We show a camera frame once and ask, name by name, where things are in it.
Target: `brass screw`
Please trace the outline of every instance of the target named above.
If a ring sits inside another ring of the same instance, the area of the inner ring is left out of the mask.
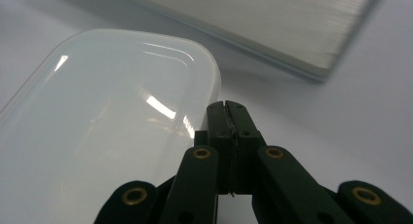
[[[130,190],[126,191],[122,196],[122,202],[125,205],[138,205],[145,201],[148,197],[148,193],[142,187],[134,187],[130,188]]]
[[[211,154],[211,152],[205,148],[200,148],[194,151],[194,157],[198,158],[198,159],[206,159],[209,158]]]
[[[379,205],[382,199],[368,188],[356,187],[352,190],[353,195],[361,202],[369,205]]]
[[[265,153],[272,158],[280,159],[283,157],[283,152],[281,149],[278,148],[268,148]]]

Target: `white lid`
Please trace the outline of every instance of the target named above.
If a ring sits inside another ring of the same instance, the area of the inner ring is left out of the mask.
[[[101,29],[63,42],[0,113],[0,223],[93,223],[124,183],[160,185],[219,85],[191,41]]]

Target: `black metal arm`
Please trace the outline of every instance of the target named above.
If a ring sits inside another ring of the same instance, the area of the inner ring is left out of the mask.
[[[318,185],[285,149],[267,146],[244,106],[215,102],[207,131],[196,131],[175,177],[156,188],[134,181],[117,189],[95,224],[212,224],[218,194],[252,195],[260,224],[412,224],[413,215],[379,188]]]

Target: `white plastic container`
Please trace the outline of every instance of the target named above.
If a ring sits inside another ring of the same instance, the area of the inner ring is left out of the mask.
[[[0,223],[93,223],[176,174],[220,75],[202,46],[99,29],[59,45],[0,113]]]

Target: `white table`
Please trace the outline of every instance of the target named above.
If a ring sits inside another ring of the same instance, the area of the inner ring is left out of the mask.
[[[93,28],[189,38],[215,56],[220,99],[245,105],[267,143],[327,188],[377,185],[413,210],[413,0],[380,0],[323,84],[279,70],[128,0],[0,0],[0,108],[61,41]],[[220,198],[218,223],[254,223],[250,197]]]

